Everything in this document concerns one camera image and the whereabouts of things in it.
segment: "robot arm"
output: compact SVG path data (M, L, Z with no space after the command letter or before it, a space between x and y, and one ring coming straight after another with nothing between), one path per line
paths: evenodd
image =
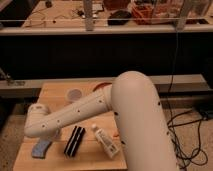
M45 137L112 109L128 170L179 170L157 91L147 76L135 71L121 74L112 86L49 115L44 106L31 106L25 135Z
M56 130L95 115L110 111L111 85L99 89L81 98L63 109L49 114L49 109L43 104L34 104L28 109L25 124L25 135L34 138L46 138Z

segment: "black and white striped object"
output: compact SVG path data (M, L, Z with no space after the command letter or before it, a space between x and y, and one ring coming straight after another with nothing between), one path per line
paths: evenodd
M85 128L75 126L72 135L64 149L64 154L69 157L74 157L78 147L82 141L83 135L85 133Z

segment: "small bottle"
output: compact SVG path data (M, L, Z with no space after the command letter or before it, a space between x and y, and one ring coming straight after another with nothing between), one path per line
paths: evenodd
M104 151L112 159L119 152L117 145L113 142L112 138L106 133L106 131L98 128L96 124L92 125L92 130L94 131L98 142L102 144Z

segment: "wooden tabletop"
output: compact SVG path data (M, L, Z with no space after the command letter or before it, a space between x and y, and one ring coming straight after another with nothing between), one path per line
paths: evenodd
M83 96L85 96L91 93L93 88L99 83L100 82L46 83L43 85L38 102L48 105L53 112L69 104L66 99L68 90L79 89L82 91ZM96 123L100 128L107 131L119 146L120 152L115 158L108 158L102 146L95 139L94 133L91 130L93 123ZM76 156L69 158L63 154L63 151L75 125L84 127L86 133ZM14 164L14 171L126 170L127 166L120 139L119 137L113 137L116 132L117 127L112 112L104 113L70 125L61 130L60 138L50 146L45 159L34 159L31 157L32 148L38 139L25 137Z

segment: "red object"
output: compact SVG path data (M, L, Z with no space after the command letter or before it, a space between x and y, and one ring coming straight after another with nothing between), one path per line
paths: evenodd
M100 84L98 84L98 85L95 86L95 88L93 89L93 91L96 91L96 90L98 90L100 88L103 88L103 87L105 87L107 85L110 85L110 84L112 84L112 83L110 83L110 82L100 83Z
M104 6L107 10L124 9L130 3L130 0L104 0Z

